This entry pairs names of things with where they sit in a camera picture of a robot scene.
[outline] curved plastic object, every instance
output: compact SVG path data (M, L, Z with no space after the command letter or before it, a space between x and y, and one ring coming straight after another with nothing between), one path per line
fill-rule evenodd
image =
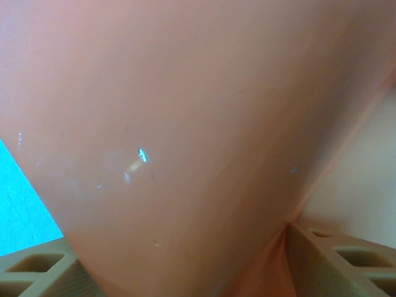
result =
M0 137L101 289L212 296L262 251L249 287L282 290L280 234L375 105L396 2L5 2Z

